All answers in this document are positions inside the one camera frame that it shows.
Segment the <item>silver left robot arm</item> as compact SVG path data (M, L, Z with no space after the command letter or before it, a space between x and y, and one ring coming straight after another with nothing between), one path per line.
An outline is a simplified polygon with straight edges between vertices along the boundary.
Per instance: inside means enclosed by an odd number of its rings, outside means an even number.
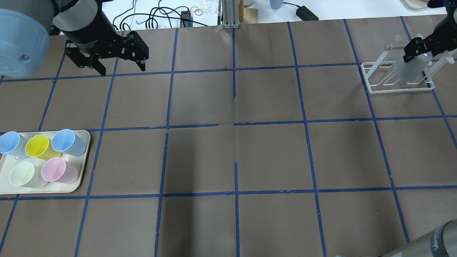
M149 48L136 31L116 33L101 0L2 0L0 3L1 75L35 74L49 49L52 26L67 41L64 52L79 68L106 75L101 59L118 57L146 70Z

